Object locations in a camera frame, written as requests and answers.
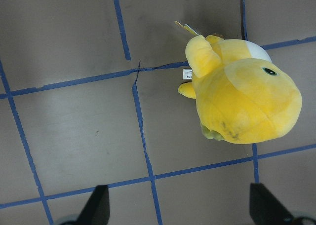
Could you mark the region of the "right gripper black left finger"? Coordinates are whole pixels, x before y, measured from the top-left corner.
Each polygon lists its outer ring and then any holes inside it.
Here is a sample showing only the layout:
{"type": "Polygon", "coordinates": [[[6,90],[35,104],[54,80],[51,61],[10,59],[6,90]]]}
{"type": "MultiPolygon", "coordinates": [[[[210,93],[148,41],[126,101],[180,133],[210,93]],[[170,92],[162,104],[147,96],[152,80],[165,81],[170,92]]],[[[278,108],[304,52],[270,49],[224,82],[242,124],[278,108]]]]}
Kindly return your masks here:
{"type": "Polygon", "coordinates": [[[76,225],[107,225],[110,218],[108,185],[97,186],[77,218],[76,225]]]}

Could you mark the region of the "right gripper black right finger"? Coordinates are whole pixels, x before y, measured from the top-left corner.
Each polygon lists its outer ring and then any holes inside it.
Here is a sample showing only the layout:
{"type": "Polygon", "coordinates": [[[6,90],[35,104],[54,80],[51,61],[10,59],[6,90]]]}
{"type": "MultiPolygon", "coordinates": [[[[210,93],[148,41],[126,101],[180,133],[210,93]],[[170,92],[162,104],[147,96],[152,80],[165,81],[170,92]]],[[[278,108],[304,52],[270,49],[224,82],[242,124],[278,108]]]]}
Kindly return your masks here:
{"type": "Polygon", "coordinates": [[[300,220],[262,183],[250,184],[249,213],[256,225],[296,225],[300,220]]]}

